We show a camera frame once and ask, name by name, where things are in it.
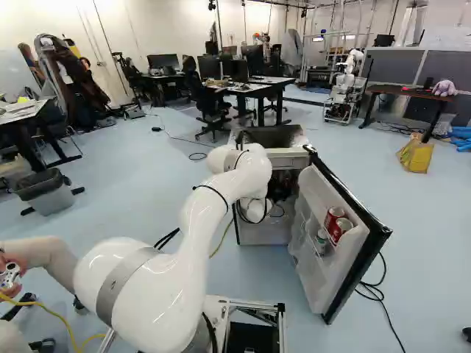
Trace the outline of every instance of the human hand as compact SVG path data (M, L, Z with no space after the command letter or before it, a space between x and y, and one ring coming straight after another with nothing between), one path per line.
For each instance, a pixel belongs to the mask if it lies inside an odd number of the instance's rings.
M0 254L0 271L4 272L7 270L8 263L16 263L20 266L20 277L22 277L27 271L27 261L22 257L19 257L15 254ZM22 289L22 285L19 283L13 283L11 288L2 289L1 292L8 296L9 298L15 298Z
M7 270L8 263L16 263L20 266L20 277L24 276L26 271L28 271L28 262L23 257L7 252L0 254L0 273Z

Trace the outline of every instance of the yellow cable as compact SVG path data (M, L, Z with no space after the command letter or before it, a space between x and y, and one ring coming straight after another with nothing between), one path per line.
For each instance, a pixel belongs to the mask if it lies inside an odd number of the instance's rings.
M105 338L105 337L106 337L106 335L105 335L104 333L99 333L98 335L93 335L93 336L87 338L87 339L85 340L85 342L82 343L82 346L80 347L80 351L83 352L83 350L85 349L85 346L86 346L87 344L89 344L92 340L94 340L95 338Z
M230 225L234 222L234 218L229 222L229 224L226 227L226 230L224 231L224 234L222 235L221 241L219 242L218 246L214 249L213 253L209 255L209 258L212 259L214 255L217 254L219 249L221 248L222 243L224 242L224 238L226 238L226 234L229 231Z
M234 222L234 218L227 225L227 227L224 231L224 234L222 235L221 241L219 242L218 246L214 249L213 253L209 256L210 259L214 255L216 255L217 252L219 251L219 249L221 248L222 243L224 242L224 238L226 238L227 232L229 232L230 225L233 222ZM0 299L4 300L5 302L9 302L13 305L19 306L19 307L30 307L31 305L37 305L39 307L42 307L47 313L49 313L49 314L55 316L56 318L60 319L64 323L69 335L71 336L72 347L74 347L74 351L76 353L83 353L83 350L85 349L85 346L87 344L89 344L92 340L94 340L96 338L104 338L105 337L105 334L103 334L103 333L99 333L98 335L93 335L93 336L87 338L85 340L85 342L83 342L82 345L79 348L78 345L77 345L77 342L75 341L75 335L74 335L74 331L71 328L71 325L67 322L67 320L64 319L64 317L62 317L60 314L56 313L55 311L52 311L52 310L48 309L43 303L40 303L40 302L17 302L15 300L11 299L9 296L5 296L2 292L0 292Z
M89 343L91 340L93 340L95 338L102 338L102 337L105 336L104 334L93 335L90 338L88 338L87 340L85 340L85 342L82 344L82 346L79 349L79 347L77 345L77 342L75 341L74 331L72 330L71 325L69 325L69 323L67 322L67 320L64 319L64 317L62 317L61 315L59 315L55 311L52 311L52 310L48 309L43 303L40 303L40 302L17 302L15 300L11 299L9 296L5 296L2 292L0 292L0 299L3 299L4 301L9 302L9 303L11 303L13 305L16 305L16 306L19 306L19 307L29 307L31 305L37 305L39 307L42 307L49 314L51 314L51 315L55 316L56 318L60 319L64 323L65 327L67 328L67 331L68 331L69 335L71 336L72 347L74 347L75 353L82 353L83 349L85 348L85 345L87 343Z

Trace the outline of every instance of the door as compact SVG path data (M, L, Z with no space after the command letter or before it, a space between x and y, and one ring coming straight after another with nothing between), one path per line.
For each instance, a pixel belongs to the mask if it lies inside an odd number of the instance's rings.
M311 310L331 324L392 231L352 195L312 146L305 149L311 165L298 179L300 194L288 251ZM319 233L330 207L341 207L354 226L338 242L328 232L322 240Z
M111 106L129 103L132 93L111 56L107 29L103 26L95 1L84 0L77 3L77 12L85 36L71 39L76 42L80 54L90 60L93 79L110 97Z

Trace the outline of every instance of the purple stuffed toy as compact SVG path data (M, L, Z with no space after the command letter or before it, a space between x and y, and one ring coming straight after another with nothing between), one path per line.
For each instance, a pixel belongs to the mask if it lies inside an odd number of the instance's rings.
M458 94L458 90L456 90L455 84L451 82L449 79L444 79L435 85L432 90L432 93L435 96L456 96Z

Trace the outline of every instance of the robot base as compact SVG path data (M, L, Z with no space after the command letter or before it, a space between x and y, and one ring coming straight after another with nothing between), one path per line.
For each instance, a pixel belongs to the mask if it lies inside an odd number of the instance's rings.
M287 352L285 305L282 303L273 305L206 296L204 311L215 329L218 353ZM261 324L254 324L254 318ZM115 337L115 331L109 329L97 353L110 352ZM208 331L200 332L198 328L194 341L184 351L196 352L213 352Z

